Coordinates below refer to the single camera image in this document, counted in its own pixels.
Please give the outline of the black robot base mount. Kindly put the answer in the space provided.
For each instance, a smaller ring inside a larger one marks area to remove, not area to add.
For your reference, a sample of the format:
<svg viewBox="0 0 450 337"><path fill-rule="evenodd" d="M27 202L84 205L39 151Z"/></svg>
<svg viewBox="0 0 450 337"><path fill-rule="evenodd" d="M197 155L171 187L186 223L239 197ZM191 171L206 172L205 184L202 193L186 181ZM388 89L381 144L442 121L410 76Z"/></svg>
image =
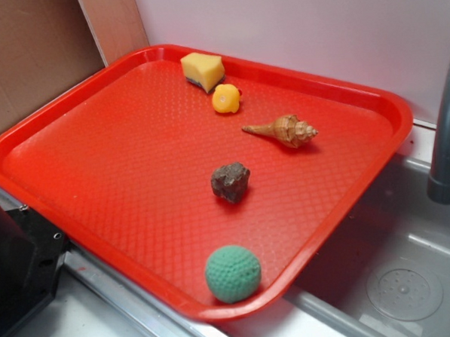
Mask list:
<svg viewBox="0 0 450 337"><path fill-rule="evenodd" d="M0 337L10 337L56 296L67 236L32 208L0 205Z"/></svg>

